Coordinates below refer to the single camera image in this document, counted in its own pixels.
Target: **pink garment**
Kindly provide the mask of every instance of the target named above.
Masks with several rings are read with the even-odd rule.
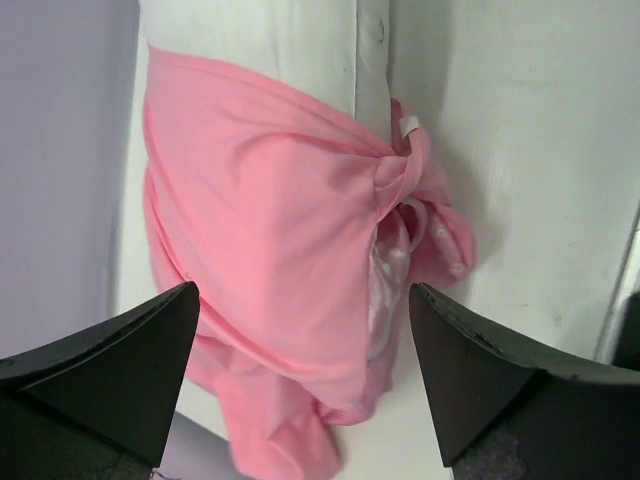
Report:
[[[325,425],[366,420],[390,388],[408,287],[473,264],[425,131],[392,113],[394,148],[275,80],[151,49],[154,273],[200,288],[187,376],[218,396],[246,475],[333,477]]]

